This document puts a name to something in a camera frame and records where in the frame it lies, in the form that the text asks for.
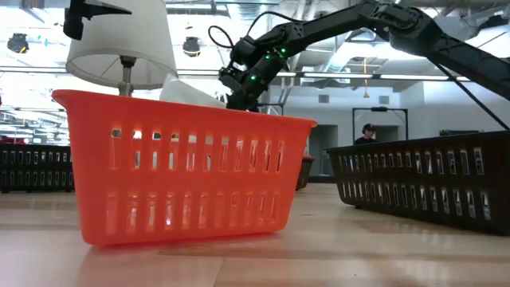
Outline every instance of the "man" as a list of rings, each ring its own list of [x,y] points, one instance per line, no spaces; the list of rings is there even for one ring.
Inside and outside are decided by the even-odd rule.
[[[375,134],[375,127],[373,124],[365,124],[362,133],[363,136],[357,139],[354,145],[377,143],[377,140],[372,139],[372,136]]]

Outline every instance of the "lamp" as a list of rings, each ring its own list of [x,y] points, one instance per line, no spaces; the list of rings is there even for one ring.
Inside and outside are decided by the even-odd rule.
[[[167,75],[177,77],[167,20],[161,0],[109,0],[131,15],[107,14],[84,21],[83,37],[72,40],[65,68],[75,77],[118,88],[161,88]]]

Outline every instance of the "ceiling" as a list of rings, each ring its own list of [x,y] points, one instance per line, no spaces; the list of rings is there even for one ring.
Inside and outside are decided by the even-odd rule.
[[[476,27],[495,13],[506,17],[510,12],[507,6],[509,1],[400,0],[399,2],[403,5],[420,7],[429,16],[436,18],[443,30],[454,37],[462,38],[498,57],[510,56],[510,50],[500,48],[508,47],[510,44],[510,33],[508,33],[510,26],[483,29],[476,36],[474,32],[477,30]],[[69,4],[69,0],[44,0],[41,2],[45,5],[44,9],[30,7],[21,9],[20,3],[22,0],[5,0],[0,3],[0,66],[64,67],[70,40],[62,33],[61,24],[64,20],[63,8]],[[172,48],[175,51],[178,69],[216,70],[230,59],[229,50],[218,48],[207,36],[207,28],[211,25],[223,27],[235,40],[245,34],[258,14],[267,10],[296,19],[312,20],[318,15],[329,14],[356,3],[356,0],[216,0],[190,3],[167,1]],[[283,22],[286,21],[277,17],[264,17],[255,25],[250,35],[258,37]],[[28,35],[30,47],[28,53],[16,54],[6,48],[6,42],[13,33]],[[227,43],[220,33],[214,32],[213,35],[219,42]],[[200,39],[202,52],[200,57],[188,57],[181,52],[182,44],[189,36]],[[370,31],[364,30],[315,43],[291,59],[291,66],[296,71],[324,73],[440,74],[426,59],[392,49],[389,44],[374,37]],[[197,88],[203,88],[211,95],[222,89],[217,81],[209,81],[207,85],[201,84],[203,82],[198,79],[187,81]],[[298,78],[293,86],[294,89],[297,86],[305,86],[317,89],[350,87],[356,90],[367,85],[392,88],[398,92],[411,84],[412,82],[409,81],[368,81],[366,83],[364,80]],[[24,124],[27,121],[36,125],[52,124],[55,128],[65,126],[65,115],[58,112],[61,107],[52,102],[49,96],[51,90],[56,88],[117,93],[113,88],[89,84],[65,74],[0,74],[2,108],[47,108],[56,111],[4,112],[4,121],[0,122],[0,135],[6,134],[2,131],[2,126],[9,127],[12,124]],[[135,96],[157,99],[159,91],[137,91]]]

